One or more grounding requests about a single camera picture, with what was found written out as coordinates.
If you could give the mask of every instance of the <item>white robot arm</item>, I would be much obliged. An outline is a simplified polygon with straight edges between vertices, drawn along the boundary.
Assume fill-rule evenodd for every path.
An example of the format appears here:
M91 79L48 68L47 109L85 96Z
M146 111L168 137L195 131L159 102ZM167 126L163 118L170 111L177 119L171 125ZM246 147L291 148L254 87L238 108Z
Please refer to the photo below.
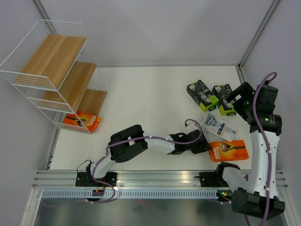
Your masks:
M147 149L172 155L182 154L187 150L194 154L211 150L200 124L195 120L186 122L186 133L166 137L152 136L144 132L141 125L134 125L112 135L107 154L100 161L91 163L91 174L94 178L103 178L116 163L129 161Z
M269 86L267 78L254 89L244 82L225 99L230 102L238 95L241 98L233 106L237 113L250 125L253 155L252 170L246 181L239 167L222 163L216 175L231 188L232 209L235 212L271 219L285 210L285 203L278 198L276 187L276 153L280 140L282 120L273 114L278 89Z

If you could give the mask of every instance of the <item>metal frame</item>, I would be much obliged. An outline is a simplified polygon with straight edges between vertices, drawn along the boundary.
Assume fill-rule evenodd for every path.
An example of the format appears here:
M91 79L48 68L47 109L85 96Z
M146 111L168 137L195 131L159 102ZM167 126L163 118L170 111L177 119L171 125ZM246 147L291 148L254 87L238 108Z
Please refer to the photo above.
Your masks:
M32 3L43 20L50 20L50 17L40 0L32 0Z
M21 221L22 226L33 226L38 214L42 189L32 189Z
M118 174L116 187L118 189L208 189L201 187L198 174L213 170L112 170ZM242 170L243 175L250 174L250 170ZM66 189L75 187L76 170L39 170L32 182L33 188ZM282 171L276 171L276 185L278 189L288 189ZM225 187L211 189L224 190Z
M240 84L242 84L243 82L246 81L246 78L242 72L242 70L239 68L239 66L235 66L235 69L236 69L236 72L237 72L237 75L238 75L238 79L239 79L239 82Z
M281 0L273 0L273 2L271 3L267 13L265 14L261 24L259 25L259 27L258 27L258 29L255 33L254 37L252 38L251 43L249 44L248 48L246 49L243 57L241 58L241 60L238 64L238 67L240 69L245 65L247 59L249 58L249 56L250 56L252 50L254 49L257 41L259 40L259 38L261 37L263 31L265 30L268 22L271 20L273 14L275 13L275 11L276 11L277 7L279 6L280 2L281 2Z
M51 138L51 146L49 147L49 157L48 157L48 160L45 164L45 168L44 169L50 169L50 165L51 165L51 161L52 161L52 158L53 158L53 154L55 152L55 147L56 147L56 143L57 143L57 139L58 139L58 136L60 134L60 129L58 127L55 127L54 131L53 131L53 135L52 135L52 138Z

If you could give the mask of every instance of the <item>floor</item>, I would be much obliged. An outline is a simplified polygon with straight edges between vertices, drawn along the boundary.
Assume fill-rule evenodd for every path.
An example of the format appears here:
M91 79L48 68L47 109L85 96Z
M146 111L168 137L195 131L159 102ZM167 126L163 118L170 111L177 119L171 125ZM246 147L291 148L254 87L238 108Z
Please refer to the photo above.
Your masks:
M45 199L36 226L244 226L245 216L234 213L228 204L210 200L117 199L109 203L73 202L71 199ZM253 226L260 219L249 217ZM284 216L269 220L266 226L287 226Z

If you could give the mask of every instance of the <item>gray wall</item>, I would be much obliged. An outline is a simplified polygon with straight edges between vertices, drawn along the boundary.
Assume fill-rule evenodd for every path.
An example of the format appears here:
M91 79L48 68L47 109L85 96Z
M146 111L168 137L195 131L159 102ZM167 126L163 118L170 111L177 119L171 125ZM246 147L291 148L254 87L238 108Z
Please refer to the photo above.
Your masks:
M101 66L237 64L272 0L41 0L83 23Z
M275 113L283 120L277 166L293 192L301 216L301 1L280 3L245 65L247 80L255 87L269 72L278 72L273 84L279 89Z
M0 5L0 61L39 19L31 0ZM54 126L0 76L0 225L21 223L37 169L44 167Z

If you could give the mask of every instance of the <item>wooden shelf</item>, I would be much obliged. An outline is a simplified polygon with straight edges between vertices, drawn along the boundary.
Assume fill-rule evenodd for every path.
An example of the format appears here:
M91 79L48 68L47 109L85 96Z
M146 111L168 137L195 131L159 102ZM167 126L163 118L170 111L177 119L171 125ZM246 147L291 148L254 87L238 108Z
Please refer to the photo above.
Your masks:
M61 95L74 111L79 106L95 68L96 64L76 61L59 89ZM46 91L42 99L65 103L61 96L54 91Z
M59 88L86 38L49 34L28 60L21 73L47 76ZM18 75L16 83L40 84L42 78Z
M78 111L87 112L98 116L106 95L107 92L104 91L86 89L78 107Z

